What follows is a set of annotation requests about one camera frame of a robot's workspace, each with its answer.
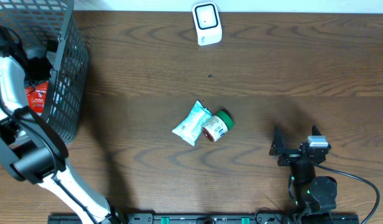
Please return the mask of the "green-lid white jar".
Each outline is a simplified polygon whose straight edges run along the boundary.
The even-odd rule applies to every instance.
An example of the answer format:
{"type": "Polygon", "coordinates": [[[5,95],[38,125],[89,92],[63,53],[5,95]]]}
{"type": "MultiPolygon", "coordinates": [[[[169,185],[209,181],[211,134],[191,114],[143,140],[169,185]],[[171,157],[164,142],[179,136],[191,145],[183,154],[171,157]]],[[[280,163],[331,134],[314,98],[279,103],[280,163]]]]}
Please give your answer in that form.
{"type": "Polygon", "coordinates": [[[234,127],[234,122],[224,110],[218,111],[202,126],[202,133],[211,142],[216,142],[234,127]]]}

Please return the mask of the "teal white snack packet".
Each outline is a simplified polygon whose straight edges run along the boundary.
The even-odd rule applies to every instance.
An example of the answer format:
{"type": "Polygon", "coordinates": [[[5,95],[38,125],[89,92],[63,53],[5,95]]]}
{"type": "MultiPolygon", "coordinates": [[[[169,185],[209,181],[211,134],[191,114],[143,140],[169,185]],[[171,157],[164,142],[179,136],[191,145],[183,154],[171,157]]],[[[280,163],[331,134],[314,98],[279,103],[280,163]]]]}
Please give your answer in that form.
{"type": "Polygon", "coordinates": [[[172,132],[194,146],[202,132],[202,126],[211,117],[212,113],[200,101],[196,101],[188,116],[172,132]]]}

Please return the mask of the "red snack packet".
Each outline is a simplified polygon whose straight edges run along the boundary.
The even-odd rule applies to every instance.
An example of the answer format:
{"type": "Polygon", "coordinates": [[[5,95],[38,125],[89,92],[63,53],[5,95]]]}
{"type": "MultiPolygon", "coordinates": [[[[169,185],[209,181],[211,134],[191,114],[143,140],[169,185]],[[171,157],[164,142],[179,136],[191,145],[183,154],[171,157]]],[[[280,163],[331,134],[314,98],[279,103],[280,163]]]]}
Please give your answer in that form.
{"type": "Polygon", "coordinates": [[[44,112],[47,90],[48,81],[42,82],[36,86],[28,86],[25,88],[28,104],[38,115],[41,115],[44,112]]]}

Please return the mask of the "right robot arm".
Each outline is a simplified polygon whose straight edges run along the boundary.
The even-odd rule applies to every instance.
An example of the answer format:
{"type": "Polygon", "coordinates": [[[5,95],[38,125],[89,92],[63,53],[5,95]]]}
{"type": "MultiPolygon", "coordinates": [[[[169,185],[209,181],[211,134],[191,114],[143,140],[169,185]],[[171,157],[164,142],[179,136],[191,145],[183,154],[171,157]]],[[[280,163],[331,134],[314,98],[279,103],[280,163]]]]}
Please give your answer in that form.
{"type": "Polygon", "coordinates": [[[315,223],[336,208],[337,182],[329,176],[317,176],[315,166],[326,160],[331,145],[316,126],[297,149],[287,149],[279,127],[275,127],[269,155],[279,166],[290,167],[288,193],[297,207],[282,218],[282,223],[315,223]]]}

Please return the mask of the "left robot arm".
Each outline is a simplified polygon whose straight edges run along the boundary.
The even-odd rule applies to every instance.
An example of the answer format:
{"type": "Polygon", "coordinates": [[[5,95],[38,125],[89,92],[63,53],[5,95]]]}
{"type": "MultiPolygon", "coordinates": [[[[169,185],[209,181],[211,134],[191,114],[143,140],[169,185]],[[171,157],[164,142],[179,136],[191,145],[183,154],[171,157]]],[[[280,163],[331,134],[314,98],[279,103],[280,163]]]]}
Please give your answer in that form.
{"type": "Polygon", "coordinates": [[[62,138],[29,106],[25,89],[46,82],[51,70],[47,57],[28,57],[20,37],[0,26],[0,165],[16,180],[55,194],[82,223],[122,223],[70,165],[62,138]]]}

